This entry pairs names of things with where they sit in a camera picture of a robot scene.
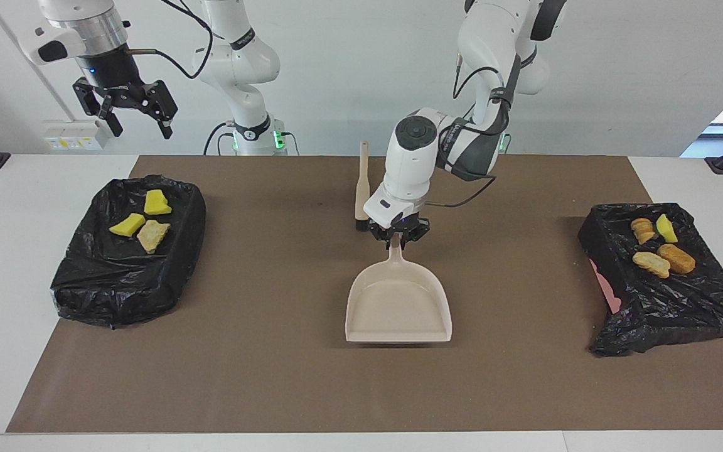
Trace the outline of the yellow sponge piece with notch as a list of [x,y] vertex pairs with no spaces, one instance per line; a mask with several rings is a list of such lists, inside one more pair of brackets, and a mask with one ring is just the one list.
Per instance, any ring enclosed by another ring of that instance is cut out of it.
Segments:
[[671,220],[669,220],[668,215],[661,214],[657,220],[655,220],[655,229],[657,231],[657,234],[662,237],[662,239],[667,244],[675,244],[679,242],[679,238],[677,237],[677,233],[675,232],[674,225]]

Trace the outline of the large striped croissant piece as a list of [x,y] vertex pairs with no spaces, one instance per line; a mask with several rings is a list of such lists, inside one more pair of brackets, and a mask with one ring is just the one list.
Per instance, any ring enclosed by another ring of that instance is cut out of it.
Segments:
[[137,233],[137,240],[146,254],[155,254],[171,229],[171,224],[147,220]]

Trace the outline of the large yellow sponge block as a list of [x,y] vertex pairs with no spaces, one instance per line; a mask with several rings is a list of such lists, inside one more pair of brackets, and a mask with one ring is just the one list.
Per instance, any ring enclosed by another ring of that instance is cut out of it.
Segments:
[[144,196],[144,214],[158,217],[172,213],[172,206],[164,195],[163,190],[154,189],[146,192]]

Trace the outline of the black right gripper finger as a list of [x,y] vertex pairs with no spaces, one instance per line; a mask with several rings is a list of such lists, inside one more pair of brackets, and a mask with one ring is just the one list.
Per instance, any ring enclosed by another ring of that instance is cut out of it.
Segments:
[[123,126],[112,111],[111,95],[106,94],[103,100],[98,100],[97,94],[100,94],[99,89],[91,85],[86,78],[78,78],[78,80],[73,83],[72,89],[77,96],[78,103],[80,103],[84,114],[105,121],[113,136],[120,137],[121,134],[123,134]]
[[171,92],[163,80],[156,80],[151,85],[146,85],[146,95],[148,114],[157,122],[164,139],[169,140],[173,135],[171,123],[178,111]]

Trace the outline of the small yellow sponge wedge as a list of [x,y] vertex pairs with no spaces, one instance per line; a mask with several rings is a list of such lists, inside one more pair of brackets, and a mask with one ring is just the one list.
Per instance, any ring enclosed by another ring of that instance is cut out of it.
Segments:
[[144,215],[138,213],[130,213],[128,217],[124,218],[111,227],[109,232],[114,235],[120,235],[120,237],[132,237],[137,231],[146,223]]

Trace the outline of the small orange striped croissant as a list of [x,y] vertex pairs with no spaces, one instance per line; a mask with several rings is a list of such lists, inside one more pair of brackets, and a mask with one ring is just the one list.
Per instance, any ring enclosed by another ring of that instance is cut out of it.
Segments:
[[645,244],[658,237],[655,226],[649,218],[634,218],[630,223],[630,228],[638,244]]

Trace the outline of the beige plastic dustpan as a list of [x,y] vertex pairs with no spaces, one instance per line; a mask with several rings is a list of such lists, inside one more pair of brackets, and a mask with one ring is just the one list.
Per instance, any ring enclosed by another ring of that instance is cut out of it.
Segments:
[[405,260],[403,245],[402,235],[393,235],[387,259],[356,275],[345,309],[346,341],[394,345],[453,338],[444,286],[430,269]]

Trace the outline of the brown paper table mat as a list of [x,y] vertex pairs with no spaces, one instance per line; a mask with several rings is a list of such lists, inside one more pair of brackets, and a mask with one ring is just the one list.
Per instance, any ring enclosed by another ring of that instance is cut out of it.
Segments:
[[347,343],[354,277],[385,259],[353,226],[358,160],[143,156],[205,197],[177,308],[112,331],[60,320],[10,433],[723,429],[723,338],[588,351],[606,305],[577,233],[649,200],[627,158],[502,156],[405,248],[444,286],[450,342]]

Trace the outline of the beige hand brush black bristles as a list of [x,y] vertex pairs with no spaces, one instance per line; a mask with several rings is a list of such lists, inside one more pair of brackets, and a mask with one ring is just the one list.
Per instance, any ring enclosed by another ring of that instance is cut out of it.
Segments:
[[358,182],[355,188],[354,220],[356,231],[366,232],[369,229],[369,215],[363,209],[370,197],[369,184],[369,143],[361,141],[358,161]]

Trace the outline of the black trash bag over pink bin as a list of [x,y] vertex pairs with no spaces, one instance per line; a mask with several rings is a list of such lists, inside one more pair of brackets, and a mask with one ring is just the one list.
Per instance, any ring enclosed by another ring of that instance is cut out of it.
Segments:
[[[662,278],[633,261],[638,252],[655,254],[662,237],[641,244],[631,231],[637,218],[666,215],[677,247],[695,259],[688,274]],[[723,338],[723,268],[701,237],[694,217],[677,203],[597,204],[579,230],[579,242],[612,294],[620,301],[608,310],[591,344],[600,357],[625,357],[659,345]]]

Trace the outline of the pale crumbly bread chunk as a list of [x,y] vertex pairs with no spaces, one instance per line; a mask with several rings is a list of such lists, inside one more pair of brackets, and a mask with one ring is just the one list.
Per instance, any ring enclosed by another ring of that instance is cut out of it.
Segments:
[[661,279],[670,277],[671,264],[665,258],[653,252],[635,252],[635,254],[632,255],[632,261],[641,269]]

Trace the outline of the brown round cookie piece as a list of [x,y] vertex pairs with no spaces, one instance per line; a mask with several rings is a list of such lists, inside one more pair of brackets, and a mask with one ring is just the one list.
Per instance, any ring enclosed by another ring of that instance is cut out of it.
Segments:
[[670,269],[675,274],[690,274],[695,270],[695,259],[675,244],[663,244],[656,252],[670,264]]

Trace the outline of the white wall socket box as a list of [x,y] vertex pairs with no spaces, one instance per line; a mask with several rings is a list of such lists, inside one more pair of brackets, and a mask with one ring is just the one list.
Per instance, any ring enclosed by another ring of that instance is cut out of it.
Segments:
[[43,140],[51,151],[103,151],[112,137],[98,121],[43,121]]

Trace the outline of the pink plastic bin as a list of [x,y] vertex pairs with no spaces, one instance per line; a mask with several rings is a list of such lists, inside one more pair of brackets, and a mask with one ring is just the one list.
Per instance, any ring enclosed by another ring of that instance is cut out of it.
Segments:
[[600,273],[594,261],[590,259],[589,262],[594,271],[595,277],[597,278],[597,282],[599,283],[599,286],[602,290],[603,296],[606,300],[606,305],[608,306],[610,313],[612,315],[619,313],[622,308],[622,301],[615,295],[615,291],[612,285],[608,283],[608,280],[606,280],[606,278]]

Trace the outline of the black trash bag lined bin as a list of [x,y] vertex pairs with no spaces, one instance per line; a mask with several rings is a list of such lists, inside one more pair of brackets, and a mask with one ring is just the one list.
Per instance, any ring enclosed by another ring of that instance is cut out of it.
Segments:
[[[152,189],[172,211],[159,218],[170,230],[149,254],[137,237],[110,228],[143,212]],[[172,311],[195,272],[205,229],[206,203],[195,184],[161,175],[111,180],[93,196],[51,281],[58,315],[114,328]]]

